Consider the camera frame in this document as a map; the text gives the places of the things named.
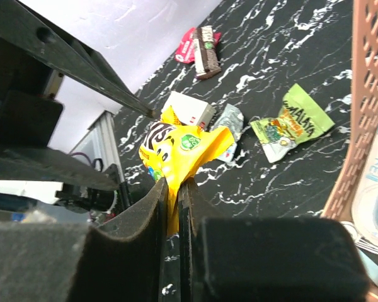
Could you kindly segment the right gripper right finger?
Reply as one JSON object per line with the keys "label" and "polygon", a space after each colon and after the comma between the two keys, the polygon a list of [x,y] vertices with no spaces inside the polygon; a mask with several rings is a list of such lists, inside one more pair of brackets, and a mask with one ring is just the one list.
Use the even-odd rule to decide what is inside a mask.
{"label": "right gripper right finger", "polygon": [[178,193],[182,301],[365,301],[350,234],[325,218],[231,218],[193,181]]}

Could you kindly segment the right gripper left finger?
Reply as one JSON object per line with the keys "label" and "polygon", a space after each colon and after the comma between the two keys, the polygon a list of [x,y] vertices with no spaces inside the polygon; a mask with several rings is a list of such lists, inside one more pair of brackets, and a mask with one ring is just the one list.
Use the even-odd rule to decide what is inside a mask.
{"label": "right gripper left finger", "polygon": [[0,221],[0,301],[157,301],[168,186],[100,227]]}

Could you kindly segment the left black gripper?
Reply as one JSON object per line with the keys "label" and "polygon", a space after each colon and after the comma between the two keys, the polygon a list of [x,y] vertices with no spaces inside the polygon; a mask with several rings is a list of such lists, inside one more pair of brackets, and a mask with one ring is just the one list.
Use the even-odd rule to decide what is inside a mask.
{"label": "left black gripper", "polygon": [[83,147],[49,145],[64,110],[55,98],[62,74],[155,117],[102,54],[21,2],[0,1],[0,210],[16,220],[28,211],[56,220],[108,220],[120,211],[109,114]]}

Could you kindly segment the yellow M&M's packet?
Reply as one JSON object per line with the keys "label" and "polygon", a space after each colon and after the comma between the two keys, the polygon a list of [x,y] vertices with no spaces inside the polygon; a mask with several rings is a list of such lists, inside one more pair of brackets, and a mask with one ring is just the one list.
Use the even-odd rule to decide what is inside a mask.
{"label": "yellow M&M's packet", "polygon": [[160,120],[149,125],[139,147],[139,157],[151,177],[168,184],[167,231],[168,236],[179,231],[178,191],[199,167],[218,158],[234,143],[226,126],[211,132],[196,125],[183,125],[170,106]]}

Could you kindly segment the pink candy packet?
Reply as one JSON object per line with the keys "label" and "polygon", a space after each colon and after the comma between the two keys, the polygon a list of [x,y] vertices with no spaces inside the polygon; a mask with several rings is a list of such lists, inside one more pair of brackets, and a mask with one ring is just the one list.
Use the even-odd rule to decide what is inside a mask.
{"label": "pink candy packet", "polygon": [[[176,50],[175,59],[179,62],[190,64],[195,61],[195,42],[194,34],[198,28],[191,28],[186,32],[181,39],[180,45]],[[210,41],[203,41],[204,49],[215,50],[215,46],[219,42],[221,33],[213,31],[213,43]]]}

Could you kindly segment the green sour candy bag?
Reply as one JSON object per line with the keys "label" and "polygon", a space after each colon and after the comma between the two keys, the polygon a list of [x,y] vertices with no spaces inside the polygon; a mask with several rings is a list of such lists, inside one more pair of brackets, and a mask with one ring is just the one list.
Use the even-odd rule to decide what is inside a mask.
{"label": "green sour candy bag", "polygon": [[319,138],[335,125],[298,84],[284,95],[277,117],[254,120],[249,124],[271,164],[282,160],[298,145]]}

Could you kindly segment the brown white chocolate bar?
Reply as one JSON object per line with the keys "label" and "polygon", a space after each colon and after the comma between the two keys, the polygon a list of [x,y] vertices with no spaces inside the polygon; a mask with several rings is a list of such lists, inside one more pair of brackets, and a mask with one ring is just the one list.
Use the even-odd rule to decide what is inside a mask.
{"label": "brown white chocolate bar", "polygon": [[209,79],[221,72],[215,51],[214,31],[211,26],[196,28],[193,33],[195,72],[200,80]]}

